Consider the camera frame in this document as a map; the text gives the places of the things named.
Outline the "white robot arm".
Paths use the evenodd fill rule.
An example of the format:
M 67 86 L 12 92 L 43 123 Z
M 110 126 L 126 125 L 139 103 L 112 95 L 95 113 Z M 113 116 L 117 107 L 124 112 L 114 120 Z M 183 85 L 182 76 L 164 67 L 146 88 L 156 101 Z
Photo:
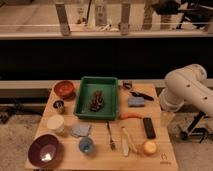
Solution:
M 207 72 L 199 64 L 170 71 L 164 79 L 165 88 L 159 95 L 162 109 L 177 112 L 188 102 L 213 117 L 213 90 L 203 84 L 206 79 Z

